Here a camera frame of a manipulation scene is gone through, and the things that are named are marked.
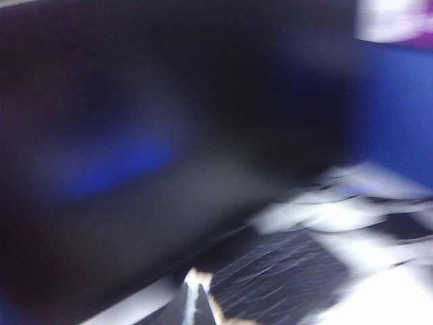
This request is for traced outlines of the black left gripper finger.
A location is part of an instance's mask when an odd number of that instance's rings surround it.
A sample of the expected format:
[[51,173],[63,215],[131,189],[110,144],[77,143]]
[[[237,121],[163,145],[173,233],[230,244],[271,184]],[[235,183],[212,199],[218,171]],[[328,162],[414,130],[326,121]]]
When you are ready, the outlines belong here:
[[208,293],[210,281],[185,279],[179,293],[180,316],[177,324],[216,324]]

